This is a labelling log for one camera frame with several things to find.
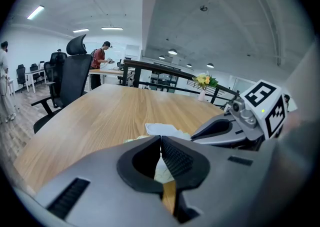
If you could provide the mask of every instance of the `desk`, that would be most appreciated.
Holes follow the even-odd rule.
[[[9,79],[9,81],[7,82],[8,84],[8,92],[10,93],[10,96],[12,97],[12,101],[13,101],[13,106],[15,107],[15,110],[17,111],[17,109],[19,109],[20,107],[17,104],[17,100],[16,100],[16,91],[15,91],[15,87],[14,87],[14,80],[15,79]]]
[[[14,162],[35,192],[82,157],[147,135],[145,123],[172,124],[189,134],[223,113],[209,102],[174,93],[103,84],[80,97],[37,132]],[[175,205],[175,182],[163,203]]]
[[[45,69],[39,69],[39,70],[35,70],[35,71],[31,71],[31,72],[26,72],[24,74],[25,76],[25,85],[26,85],[26,90],[29,92],[29,85],[28,85],[28,76],[31,77],[31,83],[32,83],[32,89],[33,92],[36,93],[35,90],[35,82],[34,82],[34,78],[33,78],[33,74],[39,74],[39,73],[44,73],[44,83],[47,83],[47,79],[46,79],[46,72]]]
[[[91,69],[89,71],[89,89],[91,91],[91,80],[90,80],[90,75],[102,75],[102,84],[105,83],[105,75],[114,75],[114,76],[119,76],[119,77],[123,77],[124,76],[124,72],[122,70],[114,70],[114,69]]]

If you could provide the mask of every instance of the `chair headrest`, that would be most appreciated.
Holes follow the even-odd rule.
[[[50,64],[56,65],[56,64],[63,64],[67,58],[66,53],[62,52],[53,52],[50,57]]]
[[[87,54],[87,51],[84,47],[84,38],[86,35],[87,34],[75,37],[69,41],[68,45],[66,45],[66,52],[70,56]]]

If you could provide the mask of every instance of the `man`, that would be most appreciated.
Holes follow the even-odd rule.
[[[288,112],[288,108],[289,108],[289,100],[290,100],[290,96],[288,94],[284,95],[284,102],[286,104],[286,111]]]
[[[106,41],[103,43],[102,47],[96,49],[93,53],[92,62],[90,66],[90,70],[93,69],[100,69],[101,63],[109,64],[110,60],[105,60],[105,50],[108,50],[110,47],[110,42]],[[91,82],[91,90],[101,86],[100,75],[90,75],[90,82]]]
[[[5,122],[13,121],[16,117],[14,106],[11,103],[10,93],[8,92],[8,61],[7,49],[8,42],[1,43],[0,50],[0,112],[5,115]]]
[[[2,42],[1,43],[1,48],[3,51],[5,51],[6,53],[8,53],[8,42],[5,41],[5,42]]]

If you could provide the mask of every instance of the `black railing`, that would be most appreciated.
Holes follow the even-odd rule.
[[[133,80],[133,87],[138,88],[139,84],[141,85],[146,85],[146,86],[154,86],[157,88],[162,88],[162,89],[167,89],[167,91],[170,90],[178,90],[178,91],[184,91],[184,92],[189,92],[189,93],[194,93],[194,94],[200,94],[200,91],[194,91],[194,90],[189,90],[189,89],[184,89],[184,88],[179,88],[179,87],[173,87],[169,85],[161,85],[161,84],[155,84],[155,83],[150,83],[150,82],[142,82],[140,81],[140,75],[141,75],[141,70],[149,70],[153,72],[160,72],[162,74],[168,74],[168,75],[173,75],[177,76],[179,78],[187,79],[187,84],[190,82],[190,84],[193,82],[193,86],[196,87],[197,85],[194,84],[193,77],[194,75],[190,73],[186,73],[180,70],[176,69],[171,69],[167,68],[161,65],[156,65],[152,63],[147,63],[143,61],[133,61],[133,60],[124,60],[123,61],[123,81],[122,85],[127,86],[127,77],[128,77],[128,69],[129,68],[135,68],[134,72],[134,80]],[[228,99],[222,97],[226,93],[232,94],[233,98]],[[211,103],[214,104],[215,99],[222,99],[226,101],[232,101],[235,98],[239,96],[239,92],[234,92],[222,85],[217,85],[216,87],[207,87],[205,90],[205,95],[212,97],[211,98]]]
[[[198,86],[197,85],[197,83],[194,81],[194,80],[187,80],[187,82],[186,82],[186,84],[187,85],[189,85],[189,86],[191,86],[191,87],[193,87],[193,88],[195,88],[195,89],[199,89],[199,90],[202,90],[202,88],[200,87],[200,86]],[[206,88],[205,88],[205,92],[207,93],[207,94],[210,94],[210,95],[214,95],[215,94],[215,91],[216,91],[216,88],[215,87],[212,87],[212,86],[207,86]],[[224,92],[222,91],[222,90],[219,90],[218,91],[218,96],[223,96],[223,94],[224,94]]]

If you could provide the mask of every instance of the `office chair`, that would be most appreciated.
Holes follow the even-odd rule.
[[[41,70],[41,69],[44,69],[44,68],[45,68],[44,65],[45,65],[45,61],[40,61],[40,63],[39,63],[39,69],[40,69],[40,70]],[[41,72],[41,73],[40,73],[40,76],[41,76],[42,78],[44,78],[44,77],[45,77],[45,73]]]
[[[47,103],[49,99],[52,99],[51,96],[31,104],[31,106],[42,104],[48,113],[48,115],[39,119],[33,125],[35,134],[64,107],[68,106],[84,94],[91,65],[91,55],[87,54],[87,51],[83,46],[85,36],[86,34],[73,38],[66,46],[66,52],[70,56],[65,59],[63,64],[60,95],[54,99],[54,102],[61,107],[61,109],[54,112],[51,111]],[[53,84],[54,82],[48,82],[49,86],[53,86]]]
[[[58,104],[60,103],[59,100],[57,100],[56,102],[55,98],[60,97],[61,83],[62,83],[62,77],[63,77],[63,67],[64,67],[66,58],[67,58],[66,53],[54,52],[51,54],[50,61],[46,62],[43,66],[45,74],[49,81],[49,84],[51,82],[54,83],[49,86],[50,95],[51,95],[54,108],[59,107]]]
[[[121,64],[121,60],[122,59],[120,59],[120,61],[116,63],[116,66],[118,66],[120,71],[124,68],[124,65]],[[121,84],[121,81],[123,80],[123,77],[120,77],[120,76],[117,76],[117,77],[118,77],[118,80],[119,80],[119,84]]]
[[[22,85],[22,89],[21,89],[21,93],[22,90],[24,89],[25,85],[26,85],[26,68],[24,67],[23,64],[18,65],[18,69],[16,69],[16,75],[17,75],[17,82],[18,85],[21,84]]]
[[[31,66],[30,66],[30,72],[37,71],[38,69],[39,69],[39,68],[38,68],[38,65],[37,65],[36,63],[31,64]],[[37,80],[38,80],[40,77],[41,77],[41,76],[40,76],[39,73],[36,73],[36,74],[33,74],[33,75],[32,75],[33,80],[36,81],[36,82],[37,82]]]

